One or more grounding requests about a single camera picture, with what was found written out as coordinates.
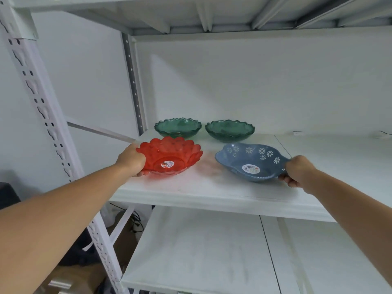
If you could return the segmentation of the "person's left forearm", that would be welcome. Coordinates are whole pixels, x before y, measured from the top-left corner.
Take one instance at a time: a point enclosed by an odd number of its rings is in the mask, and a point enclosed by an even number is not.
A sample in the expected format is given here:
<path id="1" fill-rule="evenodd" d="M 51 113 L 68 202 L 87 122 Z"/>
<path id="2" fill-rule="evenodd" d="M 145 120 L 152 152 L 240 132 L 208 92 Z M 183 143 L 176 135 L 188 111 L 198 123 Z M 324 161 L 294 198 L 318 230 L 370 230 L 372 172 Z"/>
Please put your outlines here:
<path id="1" fill-rule="evenodd" d="M 138 172 L 116 163 L 0 210 L 0 294 L 32 294 L 105 202 Z"/>

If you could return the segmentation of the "person's left hand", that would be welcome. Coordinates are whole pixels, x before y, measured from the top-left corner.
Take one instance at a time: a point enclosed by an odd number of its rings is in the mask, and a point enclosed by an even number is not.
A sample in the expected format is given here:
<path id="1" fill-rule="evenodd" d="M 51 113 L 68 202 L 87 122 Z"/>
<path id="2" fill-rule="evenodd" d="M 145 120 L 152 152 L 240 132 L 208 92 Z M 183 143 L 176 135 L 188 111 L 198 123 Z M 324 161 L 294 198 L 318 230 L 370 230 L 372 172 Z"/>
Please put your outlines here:
<path id="1" fill-rule="evenodd" d="M 138 152 L 139 144 L 131 143 L 118 156 L 115 166 L 120 168 L 125 178 L 135 177 L 137 173 L 144 170 L 146 157 Z"/>

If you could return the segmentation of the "person's right forearm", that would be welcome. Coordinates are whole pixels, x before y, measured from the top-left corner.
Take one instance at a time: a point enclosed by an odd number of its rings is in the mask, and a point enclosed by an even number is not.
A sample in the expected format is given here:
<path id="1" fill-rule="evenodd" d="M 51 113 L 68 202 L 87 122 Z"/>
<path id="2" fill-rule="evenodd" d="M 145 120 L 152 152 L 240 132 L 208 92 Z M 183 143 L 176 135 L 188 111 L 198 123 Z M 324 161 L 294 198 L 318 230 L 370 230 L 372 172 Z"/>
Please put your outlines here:
<path id="1" fill-rule="evenodd" d="M 313 195 L 392 287 L 392 208 L 324 172 L 306 174 Z"/>

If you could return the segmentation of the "brown cardboard box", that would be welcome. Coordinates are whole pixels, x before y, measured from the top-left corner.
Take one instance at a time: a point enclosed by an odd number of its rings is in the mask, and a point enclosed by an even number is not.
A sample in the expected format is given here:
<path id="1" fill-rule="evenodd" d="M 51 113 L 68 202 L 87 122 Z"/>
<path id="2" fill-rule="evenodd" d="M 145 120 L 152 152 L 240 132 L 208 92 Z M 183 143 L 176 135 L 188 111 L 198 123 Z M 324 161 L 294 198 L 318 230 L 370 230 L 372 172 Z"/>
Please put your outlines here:
<path id="1" fill-rule="evenodd" d="M 135 221 L 130 216 L 114 243 L 122 272 L 125 272 L 138 244 L 134 225 Z M 104 294 L 108 280 L 90 234 L 85 229 L 33 294 Z"/>

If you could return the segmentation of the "white metal shelving rack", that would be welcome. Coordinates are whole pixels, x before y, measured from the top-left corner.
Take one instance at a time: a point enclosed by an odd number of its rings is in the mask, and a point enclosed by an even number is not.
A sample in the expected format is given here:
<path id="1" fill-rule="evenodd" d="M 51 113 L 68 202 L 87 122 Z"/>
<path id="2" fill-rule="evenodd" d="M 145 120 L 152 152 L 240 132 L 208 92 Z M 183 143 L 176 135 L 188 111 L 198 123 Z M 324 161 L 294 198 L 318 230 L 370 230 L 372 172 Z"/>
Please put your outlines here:
<path id="1" fill-rule="evenodd" d="M 119 31 L 139 142 L 158 120 L 252 124 L 243 140 L 308 156 L 392 207 L 392 0 L 0 0 L 0 33 L 69 181 L 83 170 L 70 127 L 135 139 L 64 115 L 38 50 L 33 12 L 62 11 Z M 313 197 L 276 178 L 248 182 L 203 155 L 174 176 L 131 179 L 109 235 L 87 227 L 116 294 L 392 294 Z M 121 271 L 128 218 L 136 249 Z"/>

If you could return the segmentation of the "person's right hand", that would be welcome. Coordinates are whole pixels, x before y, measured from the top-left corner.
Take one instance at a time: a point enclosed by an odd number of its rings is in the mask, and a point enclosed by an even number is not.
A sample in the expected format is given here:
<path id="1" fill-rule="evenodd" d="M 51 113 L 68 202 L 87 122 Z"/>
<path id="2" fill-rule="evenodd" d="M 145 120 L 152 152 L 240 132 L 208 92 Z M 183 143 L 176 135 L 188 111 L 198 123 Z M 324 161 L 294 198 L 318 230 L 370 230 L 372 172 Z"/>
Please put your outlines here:
<path id="1" fill-rule="evenodd" d="M 286 174 L 299 183 L 305 192 L 317 173 L 316 167 L 305 157 L 295 156 L 285 164 Z"/>

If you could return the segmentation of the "blue floral plastic bowl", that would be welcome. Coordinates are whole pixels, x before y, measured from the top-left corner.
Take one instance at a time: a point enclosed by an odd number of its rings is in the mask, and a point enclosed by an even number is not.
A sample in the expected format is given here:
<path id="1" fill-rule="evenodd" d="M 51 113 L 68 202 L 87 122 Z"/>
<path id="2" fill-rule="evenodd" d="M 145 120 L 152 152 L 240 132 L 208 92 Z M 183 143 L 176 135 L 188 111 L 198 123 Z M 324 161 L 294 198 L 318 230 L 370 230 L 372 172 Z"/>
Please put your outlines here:
<path id="1" fill-rule="evenodd" d="M 215 160 L 238 177 L 256 183 L 286 174 L 285 164 L 290 161 L 271 146 L 247 143 L 226 144 Z"/>

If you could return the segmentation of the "green translucent scalloped bowl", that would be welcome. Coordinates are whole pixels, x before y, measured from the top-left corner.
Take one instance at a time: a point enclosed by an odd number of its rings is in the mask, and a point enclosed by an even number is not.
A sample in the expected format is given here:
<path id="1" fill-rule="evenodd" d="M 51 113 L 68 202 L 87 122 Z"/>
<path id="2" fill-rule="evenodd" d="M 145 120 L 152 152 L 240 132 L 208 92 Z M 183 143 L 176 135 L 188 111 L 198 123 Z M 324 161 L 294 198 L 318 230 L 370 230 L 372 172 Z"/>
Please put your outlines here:
<path id="1" fill-rule="evenodd" d="M 202 128 L 202 123 L 192 118 L 172 118 L 161 120 L 154 129 L 163 137 L 189 139 Z"/>
<path id="2" fill-rule="evenodd" d="M 222 143 L 240 142 L 250 137 L 256 128 L 239 120 L 216 120 L 205 125 L 207 133 Z"/>

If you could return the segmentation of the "red translucent plastic bowl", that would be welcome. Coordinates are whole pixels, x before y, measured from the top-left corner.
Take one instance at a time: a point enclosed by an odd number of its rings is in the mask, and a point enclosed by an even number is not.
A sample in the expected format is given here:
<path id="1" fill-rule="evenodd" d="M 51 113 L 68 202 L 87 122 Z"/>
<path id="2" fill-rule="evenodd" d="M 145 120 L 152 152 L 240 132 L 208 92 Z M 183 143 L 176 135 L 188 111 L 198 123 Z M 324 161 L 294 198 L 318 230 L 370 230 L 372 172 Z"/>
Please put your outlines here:
<path id="1" fill-rule="evenodd" d="M 183 137 L 153 138 L 142 142 L 136 151 L 146 158 L 143 172 L 162 176 L 174 176 L 186 171 L 203 155 L 199 144 Z"/>

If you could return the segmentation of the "black box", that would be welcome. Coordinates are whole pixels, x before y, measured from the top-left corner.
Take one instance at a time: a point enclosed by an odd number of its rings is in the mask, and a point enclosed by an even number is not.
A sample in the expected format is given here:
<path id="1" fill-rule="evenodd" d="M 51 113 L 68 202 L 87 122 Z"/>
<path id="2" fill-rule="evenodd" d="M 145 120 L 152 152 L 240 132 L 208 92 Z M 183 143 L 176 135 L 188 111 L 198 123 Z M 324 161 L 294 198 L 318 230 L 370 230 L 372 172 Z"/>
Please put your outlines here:
<path id="1" fill-rule="evenodd" d="M 9 183 L 0 182 L 0 210 L 21 202 L 15 190 Z"/>

